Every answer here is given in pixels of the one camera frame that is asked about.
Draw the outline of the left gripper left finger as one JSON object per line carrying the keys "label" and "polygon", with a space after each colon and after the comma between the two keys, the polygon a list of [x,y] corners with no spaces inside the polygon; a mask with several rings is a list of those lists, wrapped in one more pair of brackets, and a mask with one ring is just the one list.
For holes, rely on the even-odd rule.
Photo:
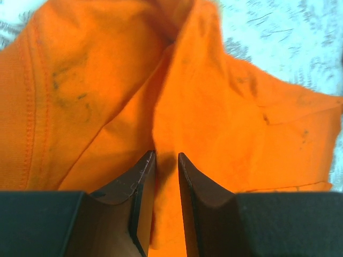
{"label": "left gripper left finger", "polygon": [[1,256],[147,256],[155,152],[94,191],[1,192]]}

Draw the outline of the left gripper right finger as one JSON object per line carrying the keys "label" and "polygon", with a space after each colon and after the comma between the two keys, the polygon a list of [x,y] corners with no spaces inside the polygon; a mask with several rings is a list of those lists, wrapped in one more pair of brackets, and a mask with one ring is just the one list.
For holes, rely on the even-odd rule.
{"label": "left gripper right finger", "polygon": [[342,194],[232,193],[178,155],[187,256],[342,256]]}

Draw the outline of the orange t shirt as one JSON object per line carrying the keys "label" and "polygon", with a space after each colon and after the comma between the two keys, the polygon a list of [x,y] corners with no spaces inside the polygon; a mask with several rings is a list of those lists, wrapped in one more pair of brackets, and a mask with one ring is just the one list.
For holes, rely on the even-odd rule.
{"label": "orange t shirt", "polygon": [[341,114],[228,55],[210,1],[47,1],[1,51],[1,189],[92,192],[154,149],[149,253],[185,256],[180,152],[235,193],[328,191]]}

